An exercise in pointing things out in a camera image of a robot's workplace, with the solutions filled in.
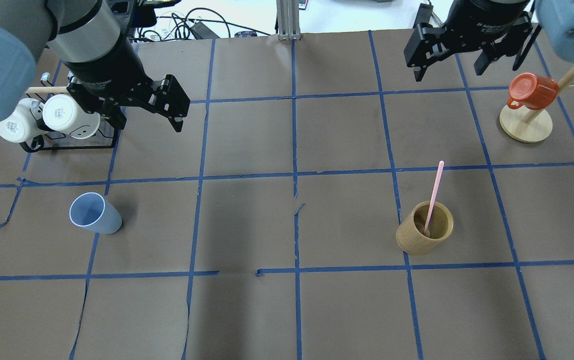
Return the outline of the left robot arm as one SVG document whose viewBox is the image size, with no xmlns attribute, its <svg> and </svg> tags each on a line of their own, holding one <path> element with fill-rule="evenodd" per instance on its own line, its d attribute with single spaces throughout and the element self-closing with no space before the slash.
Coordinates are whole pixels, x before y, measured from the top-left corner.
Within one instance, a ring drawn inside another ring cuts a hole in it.
<svg viewBox="0 0 574 360">
<path fill-rule="evenodd" d="M 0 0 L 0 121 L 33 84 L 45 48 L 72 71 L 66 91 L 122 130 L 121 107 L 166 117 L 179 133 L 190 99 L 175 76 L 152 80 L 104 0 Z"/>
</svg>

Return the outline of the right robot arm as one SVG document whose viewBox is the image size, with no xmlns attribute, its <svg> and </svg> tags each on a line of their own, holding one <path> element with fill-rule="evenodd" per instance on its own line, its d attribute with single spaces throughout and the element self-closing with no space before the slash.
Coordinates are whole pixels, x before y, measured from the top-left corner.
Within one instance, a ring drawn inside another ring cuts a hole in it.
<svg viewBox="0 0 574 360">
<path fill-rule="evenodd" d="M 502 57 L 513 57 L 517 71 L 541 31 L 557 57 L 574 64 L 574 0 L 454 0 L 438 26 L 432 14 L 431 5 L 419 7 L 403 51 L 417 82 L 436 62 L 475 51 L 478 76 Z"/>
</svg>

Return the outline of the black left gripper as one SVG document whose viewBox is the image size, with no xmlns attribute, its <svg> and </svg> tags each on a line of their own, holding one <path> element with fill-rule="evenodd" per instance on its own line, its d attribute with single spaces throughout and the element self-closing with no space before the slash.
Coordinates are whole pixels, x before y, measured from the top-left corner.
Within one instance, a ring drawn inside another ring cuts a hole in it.
<svg viewBox="0 0 574 360">
<path fill-rule="evenodd" d="M 132 47 L 116 47 L 89 62 L 66 62 L 78 85 L 70 88 L 84 110 L 98 112 L 116 130 L 124 130 L 127 117 L 121 107 L 140 107 L 164 116 L 181 133 L 191 100 L 177 78 L 166 75 L 153 81 Z"/>
</svg>

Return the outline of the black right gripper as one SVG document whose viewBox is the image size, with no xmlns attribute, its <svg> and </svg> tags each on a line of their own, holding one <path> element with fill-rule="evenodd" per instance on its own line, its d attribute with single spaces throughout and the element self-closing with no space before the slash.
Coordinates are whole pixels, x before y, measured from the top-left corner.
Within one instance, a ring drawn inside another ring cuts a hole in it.
<svg viewBox="0 0 574 360">
<path fill-rule="evenodd" d="M 422 82 L 436 62 L 481 50 L 474 62 L 477 76 L 502 57 L 515 57 L 512 71 L 517 71 L 529 51 L 524 48 L 532 32 L 528 6 L 527 0 L 454 0 L 445 22 L 433 26 L 433 5 L 421 3 L 403 51 L 406 66 Z"/>
</svg>

